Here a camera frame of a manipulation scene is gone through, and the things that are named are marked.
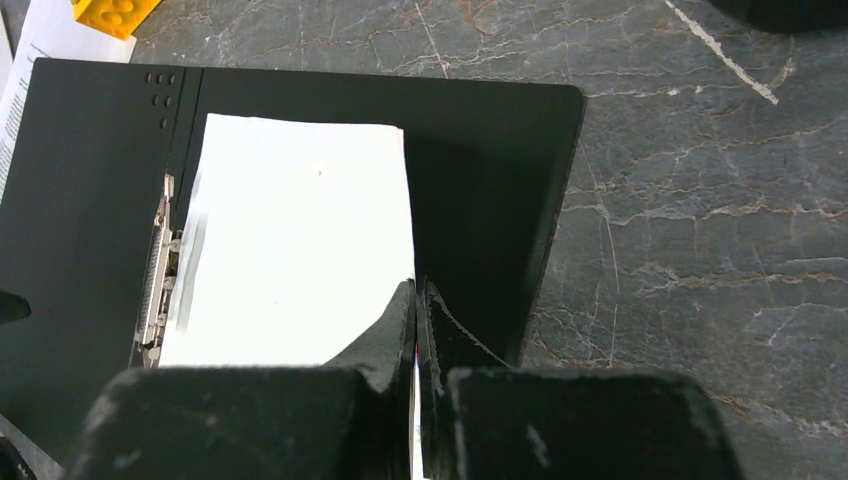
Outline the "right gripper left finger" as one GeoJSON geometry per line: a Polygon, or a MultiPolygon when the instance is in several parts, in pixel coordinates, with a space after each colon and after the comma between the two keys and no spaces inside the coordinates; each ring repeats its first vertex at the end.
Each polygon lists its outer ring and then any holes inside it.
{"type": "Polygon", "coordinates": [[[69,479],[407,479],[415,285],[317,367],[132,369],[97,398],[69,479]]]}

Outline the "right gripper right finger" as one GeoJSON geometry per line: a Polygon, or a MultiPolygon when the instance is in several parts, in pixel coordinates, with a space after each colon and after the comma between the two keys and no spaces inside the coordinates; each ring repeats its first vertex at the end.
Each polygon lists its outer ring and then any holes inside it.
{"type": "Polygon", "coordinates": [[[428,479],[739,479],[720,414],[693,379],[639,369],[506,364],[449,311],[417,297],[428,479]]]}

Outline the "red folder with black inside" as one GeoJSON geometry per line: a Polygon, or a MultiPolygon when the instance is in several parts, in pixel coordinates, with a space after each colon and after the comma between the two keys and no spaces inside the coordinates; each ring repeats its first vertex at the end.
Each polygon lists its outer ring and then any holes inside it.
{"type": "Polygon", "coordinates": [[[60,463],[123,372],[320,365],[432,287],[520,356],[568,85],[40,58],[1,196],[1,414],[60,463]]]}

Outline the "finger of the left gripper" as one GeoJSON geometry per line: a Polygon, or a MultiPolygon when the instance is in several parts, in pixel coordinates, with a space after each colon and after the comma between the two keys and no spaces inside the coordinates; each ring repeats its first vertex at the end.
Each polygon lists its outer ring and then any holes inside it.
{"type": "Polygon", "coordinates": [[[32,313],[29,302],[22,296],[0,291],[0,324],[8,324],[29,317],[32,313]]]}

